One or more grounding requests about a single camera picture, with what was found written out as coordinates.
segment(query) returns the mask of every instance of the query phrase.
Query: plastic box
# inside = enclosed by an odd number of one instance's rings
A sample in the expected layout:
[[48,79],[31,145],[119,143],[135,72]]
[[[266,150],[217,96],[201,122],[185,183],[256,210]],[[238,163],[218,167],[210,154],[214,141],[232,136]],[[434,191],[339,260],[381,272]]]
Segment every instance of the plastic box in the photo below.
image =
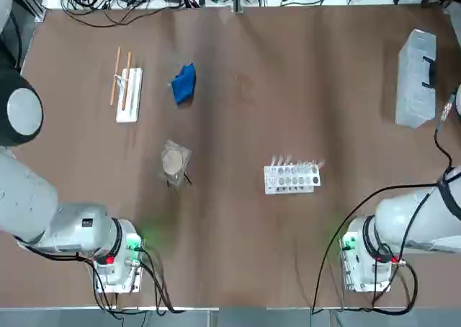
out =
[[419,127],[435,117],[435,60],[433,34],[413,30],[398,54],[395,123]]

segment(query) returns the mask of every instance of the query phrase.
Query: blue cloth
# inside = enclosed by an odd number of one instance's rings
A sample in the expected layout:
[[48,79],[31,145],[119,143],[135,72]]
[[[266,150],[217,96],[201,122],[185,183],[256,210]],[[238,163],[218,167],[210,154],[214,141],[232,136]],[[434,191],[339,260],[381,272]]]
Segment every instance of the blue cloth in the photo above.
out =
[[171,81],[174,100],[177,104],[181,104],[194,96],[195,82],[194,64],[190,63],[188,66],[183,66],[179,74]]

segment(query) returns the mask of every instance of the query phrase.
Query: wooden stick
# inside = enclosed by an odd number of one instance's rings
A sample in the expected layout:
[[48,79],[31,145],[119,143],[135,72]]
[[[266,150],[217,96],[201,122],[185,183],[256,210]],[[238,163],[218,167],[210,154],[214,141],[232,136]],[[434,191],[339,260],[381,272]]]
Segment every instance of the wooden stick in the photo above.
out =
[[130,82],[130,67],[131,67],[131,51],[128,51],[127,79],[125,81],[125,88],[123,90],[123,103],[122,103],[123,111],[125,111],[125,106],[127,104],[128,83]]
[[115,75],[117,75],[118,73],[118,65],[120,63],[120,52],[121,52],[121,48],[119,46],[117,50],[117,60],[115,61],[114,81],[112,81],[112,93],[110,94],[110,106],[114,106],[115,85],[117,84],[117,77],[115,77]]

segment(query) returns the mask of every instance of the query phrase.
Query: brown table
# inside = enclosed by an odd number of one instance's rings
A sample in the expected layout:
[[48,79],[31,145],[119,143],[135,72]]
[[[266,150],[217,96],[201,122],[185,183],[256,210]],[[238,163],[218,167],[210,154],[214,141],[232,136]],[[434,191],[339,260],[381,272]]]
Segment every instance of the brown table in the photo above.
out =
[[[103,14],[87,17],[105,23]],[[374,189],[434,181],[446,165],[435,122],[393,122],[397,54],[413,28],[437,35],[440,107],[461,79],[461,51],[440,9],[417,6],[162,12],[128,27],[93,29],[62,12],[37,27],[24,67],[45,108],[40,135],[18,157],[54,184],[61,200],[99,202],[146,234],[161,253],[174,305],[311,304],[321,257],[337,225]],[[109,107],[117,46],[144,69],[139,122]],[[167,84],[194,62],[190,107]],[[167,139],[192,150],[193,182],[169,191],[158,177]],[[452,115],[440,137],[460,162]],[[266,196],[273,155],[325,159],[314,194]],[[373,200],[361,213],[374,212]],[[1,234],[0,306],[94,305],[82,264],[49,262]],[[337,246],[318,304],[340,306]],[[417,304],[460,306],[458,256],[408,257]],[[405,304],[403,290],[381,301]],[[126,305],[154,305],[144,280]],[[346,295],[360,306],[364,295]]]

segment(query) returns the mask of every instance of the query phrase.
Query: white holder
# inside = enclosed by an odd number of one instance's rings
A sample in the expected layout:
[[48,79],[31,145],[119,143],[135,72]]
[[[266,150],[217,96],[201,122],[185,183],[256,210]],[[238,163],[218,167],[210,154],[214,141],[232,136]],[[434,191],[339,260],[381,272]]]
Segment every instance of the white holder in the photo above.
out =
[[[139,103],[141,97],[141,84],[143,81],[143,69],[131,68],[130,79],[127,82],[127,69],[123,69],[121,76],[116,76],[119,86],[117,123],[137,122],[139,115]],[[123,92],[125,85],[128,84],[127,99],[125,109],[122,109]]]
[[264,167],[264,186],[267,195],[309,193],[314,192],[314,187],[320,185],[319,168],[315,164]]

